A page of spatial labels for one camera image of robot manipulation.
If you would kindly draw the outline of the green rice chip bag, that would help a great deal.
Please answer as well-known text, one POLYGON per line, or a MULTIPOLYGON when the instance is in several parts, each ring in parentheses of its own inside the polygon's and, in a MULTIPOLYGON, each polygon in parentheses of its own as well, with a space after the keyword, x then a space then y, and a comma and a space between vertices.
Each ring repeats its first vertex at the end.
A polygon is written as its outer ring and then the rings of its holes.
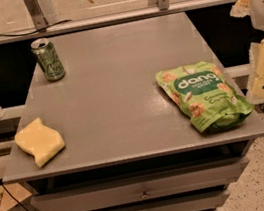
POLYGON ((201 133, 232 128, 254 110, 213 63, 203 61, 159 71, 155 78, 201 133))

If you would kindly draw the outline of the green soda can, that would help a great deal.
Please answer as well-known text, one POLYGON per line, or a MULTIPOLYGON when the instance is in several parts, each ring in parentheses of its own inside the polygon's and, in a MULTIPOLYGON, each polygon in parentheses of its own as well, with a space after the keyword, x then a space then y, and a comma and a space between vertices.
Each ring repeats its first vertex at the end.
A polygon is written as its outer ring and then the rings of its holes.
POLYGON ((55 46, 50 40, 47 38, 36 39, 32 42, 31 48, 46 80, 61 80, 65 76, 65 68, 63 68, 55 46))

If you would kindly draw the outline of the top grey drawer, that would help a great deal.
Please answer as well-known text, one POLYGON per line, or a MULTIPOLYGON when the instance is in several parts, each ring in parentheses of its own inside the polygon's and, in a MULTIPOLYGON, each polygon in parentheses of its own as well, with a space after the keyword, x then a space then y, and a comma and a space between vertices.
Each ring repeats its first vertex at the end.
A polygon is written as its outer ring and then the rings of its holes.
POLYGON ((31 204, 40 211, 89 211, 146 201, 236 182, 248 163, 247 157, 240 157, 133 179, 115 180, 36 196, 31 204))

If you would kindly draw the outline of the grey drawer cabinet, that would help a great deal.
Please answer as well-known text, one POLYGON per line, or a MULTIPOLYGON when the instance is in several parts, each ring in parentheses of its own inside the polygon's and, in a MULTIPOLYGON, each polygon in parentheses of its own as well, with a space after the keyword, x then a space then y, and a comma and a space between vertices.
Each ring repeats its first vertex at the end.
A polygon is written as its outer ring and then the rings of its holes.
MULTIPOLYGON (((160 70, 215 60, 183 13, 53 40, 66 75, 55 83, 41 72, 33 75, 21 124, 42 119, 61 133, 65 147, 43 167, 15 147, 4 175, 8 183, 33 187, 33 197, 246 157, 264 136, 256 114, 232 130, 202 134, 156 83, 160 70)), ((89 211, 227 190, 230 184, 89 211)))

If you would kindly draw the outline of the yellow sponge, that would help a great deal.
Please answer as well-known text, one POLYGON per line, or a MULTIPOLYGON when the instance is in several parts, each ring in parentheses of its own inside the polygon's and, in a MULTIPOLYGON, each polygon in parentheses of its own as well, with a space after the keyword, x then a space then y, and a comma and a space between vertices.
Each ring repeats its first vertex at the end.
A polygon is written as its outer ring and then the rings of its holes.
POLYGON ((16 133, 15 142, 24 152, 33 155, 34 163, 38 167, 48 163, 66 144, 61 134, 45 126, 40 118, 36 118, 16 133))

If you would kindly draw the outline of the left metal bracket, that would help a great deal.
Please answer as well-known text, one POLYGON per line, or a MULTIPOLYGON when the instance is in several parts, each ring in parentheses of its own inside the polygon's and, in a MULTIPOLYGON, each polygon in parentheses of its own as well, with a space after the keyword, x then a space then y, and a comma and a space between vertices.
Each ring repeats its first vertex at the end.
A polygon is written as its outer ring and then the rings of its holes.
POLYGON ((35 29, 44 31, 48 24, 43 12, 41 11, 41 7, 39 7, 39 2, 37 0, 23 0, 23 2, 25 3, 28 13, 33 20, 35 29))

